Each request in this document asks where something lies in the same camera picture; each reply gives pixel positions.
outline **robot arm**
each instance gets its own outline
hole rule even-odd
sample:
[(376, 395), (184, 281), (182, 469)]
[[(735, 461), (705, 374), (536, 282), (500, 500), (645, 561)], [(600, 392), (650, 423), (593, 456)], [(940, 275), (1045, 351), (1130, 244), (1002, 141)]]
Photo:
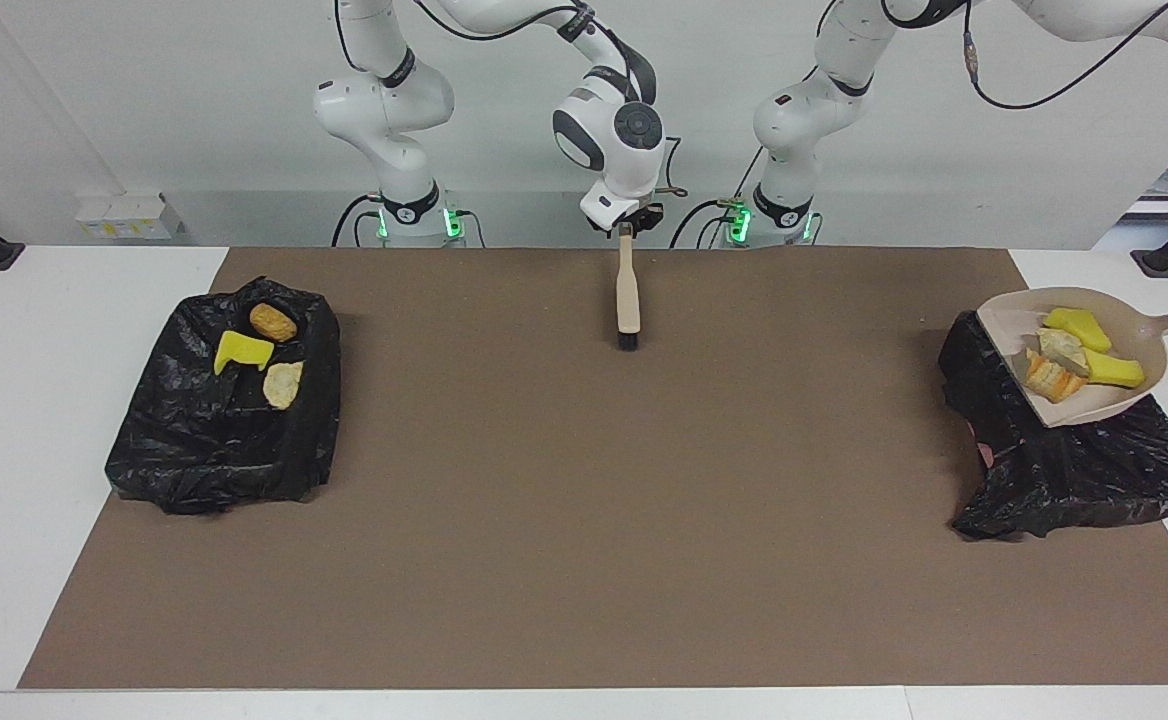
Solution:
[(336, 0), (336, 14), (345, 55), (357, 72), (318, 86), (314, 113), (327, 132), (370, 160), (389, 237), (446, 237), (443, 187), (424, 148), (404, 133), (450, 120), (456, 92), (406, 46), (392, 0)]
[[(1013, 0), (1034, 22), (1064, 40), (1086, 41), (1138, 33), (1168, 42), (1166, 0)], [(940, 23), (965, 0), (834, 0), (816, 32), (816, 69), (799, 85), (764, 101), (755, 131), (770, 151), (752, 206), (766, 242), (795, 234), (816, 186), (814, 148), (864, 111), (877, 67), (896, 29)], [(968, 47), (971, 70), (973, 47)]]
[(656, 75), (642, 55), (580, 0), (438, 0), (468, 32), (510, 32), (534, 22), (556, 29), (593, 63), (584, 81), (552, 113), (552, 132), (566, 158), (599, 173), (580, 209), (602, 229), (642, 208), (663, 160), (663, 124), (652, 108)]

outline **black plastic bag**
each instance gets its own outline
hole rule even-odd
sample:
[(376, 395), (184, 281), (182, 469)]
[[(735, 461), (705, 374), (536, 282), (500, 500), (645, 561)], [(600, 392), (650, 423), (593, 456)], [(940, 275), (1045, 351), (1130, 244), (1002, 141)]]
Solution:
[(1152, 397), (1122, 415), (1045, 428), (980, 319), (962, 313), (940, 352), (948, 406), (962, 414), (987, 471), (953, 528), (975, 539), (1168, 518), (1168, 418)]
[[(259, 302), (296, 320), (296, 340), (278, 342), (272, 364), (304, 361), (287, 410), (264, 399), (264, 373), (229, 364), (213, 369), (220, 333), (258, 337)], [(320, 295), (264, 278), (231, 295), (181, 302), (158, 337), (107, 457), (119, 496), (172, 514), (228, 510), (238, 501), (301, 500), (329, 479), (340, 428), (340, 323)]]

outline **dustpan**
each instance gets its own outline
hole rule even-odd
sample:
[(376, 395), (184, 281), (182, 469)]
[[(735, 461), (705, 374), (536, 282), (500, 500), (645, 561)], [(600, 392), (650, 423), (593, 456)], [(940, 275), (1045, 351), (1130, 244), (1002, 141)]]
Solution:
[(1020, 375), (1018, 364), (1013, 359), (1022, 355), (1026, 347), (1037, 348), (1037, 328), (1042, 327), (1047, 314), (1056, 307), (1090, 310), (1113, 341), (1110, 354), (1121, 356), (1122, 360), (1140, 361), (1147, 379), (1134, 389), (1086, 386), (1059, 404), (1052, 404), (1037, 393), (1020, 387), (1042, 424), (1058, 428), (1113, 418), (1154, 392), (1163, 379), (1168, 364), (1164, 341), (1168, 335), (1168, 314), (1154, 318), (1111, 295), (1084, 288), (1042, 288), (1011, 292), (994, 297), (980, 307), (980, 323), (997, 347), (999, 354), (1017, 373), (1018, 381), (1023, 381), (1023, 378)]

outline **yellow block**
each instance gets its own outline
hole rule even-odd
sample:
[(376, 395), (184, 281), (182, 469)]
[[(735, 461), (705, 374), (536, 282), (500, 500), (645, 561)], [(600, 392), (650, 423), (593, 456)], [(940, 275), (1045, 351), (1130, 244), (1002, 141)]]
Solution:
[(1048, 328), (1073, 333), (1082, 345), (1096, 352), (1108, 352), (1113, 349), (1113, 341), (1108, 339), (1108, 333), (1104, 332), (1100, 323), (1090, 310), (1077, 310), (1073, 307), (1056, 307), (1051, 314), (1047, 316)]
[(215, 374), (223, 373), (229, 360), (237, 365), (258, 366), (263, 372), (273, 356), (273, 347), (267, 340), (255, 340), (253, 337), (224, 331), (224, 334), (218, 337), (218, 348), (215, 349)]
[(1129, 389), (1145, 383), (1143, 366), (1136, 360), (1118, 360), (1115, 356), (1101, 355), (1090, 347), (1083, 351), (1086, 352), (1086, 364), (1091, 366), (1092, 383)]

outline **wooden brush handle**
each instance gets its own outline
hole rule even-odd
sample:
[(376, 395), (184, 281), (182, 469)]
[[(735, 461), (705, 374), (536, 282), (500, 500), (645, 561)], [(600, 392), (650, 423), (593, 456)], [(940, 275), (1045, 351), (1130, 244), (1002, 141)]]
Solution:
[(638, 302), (638, 275), (633, 270), (633, 233), (620, 230), (620, 274), (616, 278), (616, 316), (620, 332), (642, 332), (642, 306)]

